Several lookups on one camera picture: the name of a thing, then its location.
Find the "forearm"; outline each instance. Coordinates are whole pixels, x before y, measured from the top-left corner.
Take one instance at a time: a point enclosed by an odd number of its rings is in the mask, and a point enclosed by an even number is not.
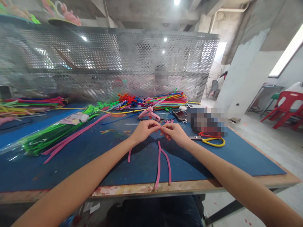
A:
[[[185,146],[243,206],[267,226],[300,226],[302,218],[252,176],[193,141]]]
[[[135,145],[137,142],[129,138],[74,172],[26,211],[13,227],[58,226]]]

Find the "plastic bag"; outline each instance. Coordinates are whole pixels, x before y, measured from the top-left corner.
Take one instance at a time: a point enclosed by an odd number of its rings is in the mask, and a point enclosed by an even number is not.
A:
[[[82,112],[74,113],[45,129],[31,133],[5,146],[0,150],[0,155],[13,152],[13,155],[26,154],[39,156],[39,154],[86,125],[87,122],[99,114],[100,110],[97,107],[88,105]]]

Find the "wooden table edge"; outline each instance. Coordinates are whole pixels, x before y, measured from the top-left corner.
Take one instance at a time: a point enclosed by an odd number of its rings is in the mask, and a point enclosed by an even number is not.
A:
[[[268,175],[254,177],[259,183],[266,187],[273,188],[289,188],[293,187],[302,181],[281,166],[278,162],[271,157],[263,153],[257,146],[243,138],[236,130],[229,127],[238,136],[244,139],[247,143],[257,149],[261,154],[269,158],[280,168],[282,168],[286,174],[283,175]],[[89,199],[94,198],[112,198],[112,197],[132,197],[132,196],[167,196],[172,194],[202,194],[226,191],[222,185],[216,179],[196,180],[196,181],[179,181],[172,182],[168,185],[167,182],[160,183],[157,191],[154,191],[154,183],[146,184],[130,184],[130,185],[117,185],[117,186],[102,186],[98,187]],[[49,190],[37,190],[37,191],[16,191],[16,192],[2,192],[0,193],[0,204],[7,203],[24,203],[35,202],[41,199]]]

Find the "window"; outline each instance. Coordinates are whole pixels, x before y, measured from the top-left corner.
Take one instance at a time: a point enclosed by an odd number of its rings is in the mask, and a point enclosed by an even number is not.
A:
[[[285,68],[289,60],[295,54],[297,49],[301,46],[303,42],[303,24],[299,28],[298,32],[295,34],[293,39],[290,41],[288,47],[278,60],[277,64],[269,74],[269,77],[279,77],[282,70]]]

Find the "pipe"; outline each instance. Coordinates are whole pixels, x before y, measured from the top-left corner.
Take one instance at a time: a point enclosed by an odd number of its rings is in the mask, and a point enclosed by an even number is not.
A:
[[[208,33],[212,32],[212,29],[213,29],[214,24],[215,24],[215,19],[216,19],[216,16],[217,16],[217,12],[215,12],[215,14],[211,17],[211,24],[209,25]]]
[[[235,13],[243,13],[247,10],[249,3],[246,4],[243,9],[229,9],[229,8],[220,8],[218,11],[220,12],[235,12]]]
[[[107,20],[107,26],[110,27],[110,19],[109,19],[108,12],[107,12],[106,0],[103,0],[103,5],[104,5],[104,9],[105,9],[105,16],[106,16],[106,20]]]
[[[245,8],[243,8],[243,9],[220,8],[218,11],[220,11],[220,12],[243,13],[243,12],[245,12],[245,11],[248,9],[248,6],[249,6],[249,3],[246,3]],[[215,19],[216,19],[216,16],[217,16],[217,12],[211,17],[211,23],[210,23],[210,25],[209,25],[208,33],[211,33],[211,32],[212,32],[212,29],[213,29],[214,24],[215,24]]]

